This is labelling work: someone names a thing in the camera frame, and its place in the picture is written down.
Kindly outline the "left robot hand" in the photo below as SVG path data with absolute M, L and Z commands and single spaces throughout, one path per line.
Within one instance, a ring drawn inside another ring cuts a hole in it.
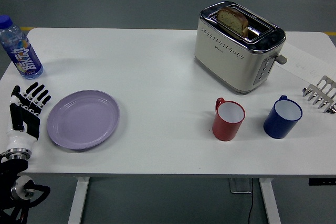
M 38 82 L 25 91 L 15 86 L 10 97 L 10 117 L 7 127 L 9 144 L 5 151 L 7 159 L 29 159 L 32 147 L 39 139 L 40 114 L 51 99 L 48 89 Z

